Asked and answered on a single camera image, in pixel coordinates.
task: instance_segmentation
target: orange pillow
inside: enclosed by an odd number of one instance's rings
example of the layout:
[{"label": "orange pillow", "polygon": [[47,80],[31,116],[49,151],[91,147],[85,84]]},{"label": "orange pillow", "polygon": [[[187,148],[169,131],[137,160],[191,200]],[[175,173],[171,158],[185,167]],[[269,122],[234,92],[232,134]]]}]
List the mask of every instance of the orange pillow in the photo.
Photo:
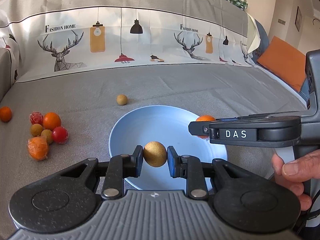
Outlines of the orange pillow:
[{"label": "orange pillow", "polygon": [[306,56],[303,53],[274,36],[269,47],[257,61],[300,92],[306,79]]}]

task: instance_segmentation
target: wrapped orange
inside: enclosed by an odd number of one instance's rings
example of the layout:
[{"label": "wrapped orange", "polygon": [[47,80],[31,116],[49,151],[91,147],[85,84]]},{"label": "wrapped orange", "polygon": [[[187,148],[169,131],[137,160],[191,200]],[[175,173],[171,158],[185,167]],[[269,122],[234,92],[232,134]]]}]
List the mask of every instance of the wrapped orange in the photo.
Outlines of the wrapped orange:
[{"label": "wrapped orange", "polygon": [[47,159],[49,145],[47,143],[46,136],[33,137],[29,139],[28,151],[30,156],[36,161]]}]

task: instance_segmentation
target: picture frame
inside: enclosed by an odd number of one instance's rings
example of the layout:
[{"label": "picture frame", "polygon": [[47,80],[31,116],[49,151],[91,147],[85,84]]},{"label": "picture frame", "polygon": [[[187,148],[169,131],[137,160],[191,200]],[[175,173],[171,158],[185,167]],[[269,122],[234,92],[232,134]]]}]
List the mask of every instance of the picture frame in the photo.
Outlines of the picture frame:
[{"label": "picture frame", "polygon": [[299,32],[300,28],[301,28],[301,24],[302,24],[302,14],[301,14],[301,10],[300,10],[299,6],[297,8],[297,15],[296,15],[296,20],[295,20],[294,24],[296,25],[297,30]]}]

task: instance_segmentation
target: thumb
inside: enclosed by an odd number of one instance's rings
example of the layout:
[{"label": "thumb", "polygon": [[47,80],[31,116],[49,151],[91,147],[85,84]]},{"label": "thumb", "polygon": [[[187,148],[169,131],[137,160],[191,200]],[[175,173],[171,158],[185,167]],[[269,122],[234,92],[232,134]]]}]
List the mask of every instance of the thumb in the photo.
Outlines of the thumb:
[{"label": "thumb", "polygon": [[293,182],[320,179],[320,150],[283,165],[282,175]]}]

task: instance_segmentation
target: orange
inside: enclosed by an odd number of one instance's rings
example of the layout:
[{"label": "orange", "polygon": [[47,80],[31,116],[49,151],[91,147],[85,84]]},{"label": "orange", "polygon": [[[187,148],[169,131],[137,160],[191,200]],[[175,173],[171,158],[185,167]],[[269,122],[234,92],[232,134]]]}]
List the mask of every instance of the orange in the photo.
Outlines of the orange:
[{"label": "orange", "polygon": [[47,113],[43,118],[45,129],[53,131],[54,128],[61,126],[61,119],[56,113]]},{"label": "orange", "polygon": [[[196,122],[204,122],[204,121],[215,121],[216,119],[214,117],[212,117],[211,115],[202,115],[200,117],[197,118]],[[207,139],[209,136],[198,136],[202,139]]]},{"label": "orange", "polygon": [[49,145],[45,136],[33,137],[28,141],[28,151],[30,156],[36,161],[47,159]]},{"label": "orange", "polygon": [[7,106],[0,108],[0,120],[2,122],[9,122],[12,118],[11,109]]}]

